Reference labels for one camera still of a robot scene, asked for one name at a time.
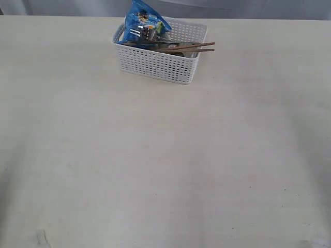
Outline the brown wooden chopstick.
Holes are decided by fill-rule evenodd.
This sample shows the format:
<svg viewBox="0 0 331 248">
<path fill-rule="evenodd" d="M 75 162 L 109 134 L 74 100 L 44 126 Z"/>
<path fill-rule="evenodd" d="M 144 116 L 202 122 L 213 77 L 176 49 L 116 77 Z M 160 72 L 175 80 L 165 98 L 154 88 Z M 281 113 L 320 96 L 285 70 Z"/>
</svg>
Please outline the brown wooden chopstick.
<svg viewBox="0 0 331 248">
<path fill-rule="evenodd" d="M 214 49 L 178 49 L 178 50 L 164 50 L 164 53 L 200 53 L 200 52 L 213 52 Z"/>
<path fill-rule="evenodd" d="M 196 43 L 191 45 L 178 45 L 178 46 L 172 46 L 168 48 L 160 48 L 157 50 L 163 51 L 163 50 L 180 50 L 180 49 L 190 49 L 190 48 L 198 48 L 198 47 L 205 47 L 208 45 L 215 45 L 215 42 L 208 42 L 208 43 Z"/>
</svg>

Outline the silver table knife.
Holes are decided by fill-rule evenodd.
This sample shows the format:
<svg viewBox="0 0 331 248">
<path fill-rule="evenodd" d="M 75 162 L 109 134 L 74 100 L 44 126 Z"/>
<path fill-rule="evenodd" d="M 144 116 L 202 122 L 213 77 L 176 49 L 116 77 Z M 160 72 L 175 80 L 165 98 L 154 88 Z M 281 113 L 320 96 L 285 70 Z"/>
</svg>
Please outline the silver table knife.
<svg viewBox="0 0 331 248">
<path fill-rule="evenodd" d="M 172 40 L 157 40 L 156 43 L 168 44 L 168 45 L 196 45 L 196 44 L 200 44 L 199 42 L 179 42 L 179 41 L 172 41 Z"/>
</svg>

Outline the silver fork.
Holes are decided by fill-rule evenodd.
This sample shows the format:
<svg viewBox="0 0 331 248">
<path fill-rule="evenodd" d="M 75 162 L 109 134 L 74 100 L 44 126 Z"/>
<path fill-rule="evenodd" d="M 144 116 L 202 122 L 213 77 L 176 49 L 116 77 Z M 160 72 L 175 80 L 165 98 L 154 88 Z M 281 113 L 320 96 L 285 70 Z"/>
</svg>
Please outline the silver fork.
<svg viewBox="0 0 331 248">
<path fill-rule="evenodd" d="M 154 26 L 138 25 L 130 29 L 130 34 L 138 37 L 139 41 L 161 41 L 163 39 Z"/>
</svg>

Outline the blue chip bag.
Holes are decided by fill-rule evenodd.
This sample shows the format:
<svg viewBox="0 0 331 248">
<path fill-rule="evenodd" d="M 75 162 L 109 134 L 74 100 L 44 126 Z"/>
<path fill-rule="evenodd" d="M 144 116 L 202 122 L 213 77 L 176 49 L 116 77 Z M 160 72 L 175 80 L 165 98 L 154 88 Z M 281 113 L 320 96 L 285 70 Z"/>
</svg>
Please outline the blue chip bag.
<svg viewBox="0 0 331 248">
<path fill-rule="evenodd" d="M 161 36 L 172 30 L 169 23 L 151 6 L 143 1 L 132 1 L 131 8 L 125 17 L 124 34 L 120 43 L 144 42 L 130 34 L 130 29 L 138 25 L 154 26 Z"/>
</svg>

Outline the white perforated plastic basket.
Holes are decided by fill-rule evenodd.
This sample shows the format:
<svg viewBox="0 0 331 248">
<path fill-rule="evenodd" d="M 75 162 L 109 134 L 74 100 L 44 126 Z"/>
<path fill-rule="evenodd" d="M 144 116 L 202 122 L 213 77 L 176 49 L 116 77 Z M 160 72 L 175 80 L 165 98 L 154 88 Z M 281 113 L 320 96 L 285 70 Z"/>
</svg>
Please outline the white perforated plastic basket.
<svg viewBox="0 0 331 248">
<path fill-rule="evenodd" d="M 171 40 L 203 43 L 208 27 L 201 23 L 186 19 L 164 17 L 172 30 Z M 125 30 L 122 23 L 112 37 L 116 56 L 121 70 L 150 78 L 165 80 L 180 84 L 190 84 L 199 61 L 199 54 L 187 58 L 165 53 L 133 48 L 119 44 Z"/>
</svg>

